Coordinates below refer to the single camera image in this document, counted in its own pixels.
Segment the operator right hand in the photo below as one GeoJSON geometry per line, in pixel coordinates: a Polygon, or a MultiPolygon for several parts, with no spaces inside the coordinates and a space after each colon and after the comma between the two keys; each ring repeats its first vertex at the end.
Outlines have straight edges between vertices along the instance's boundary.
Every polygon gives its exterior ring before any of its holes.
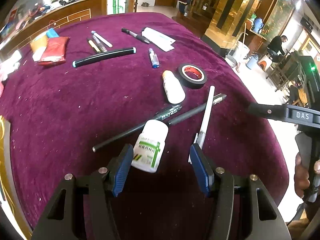
{"type": "Polygon", "coordinates": [[[294,182],[296,195],[303,198],[304,191],[310,186],[310,180],[308,169],[302,165],[300,153],[296,155],[294,182]]]}

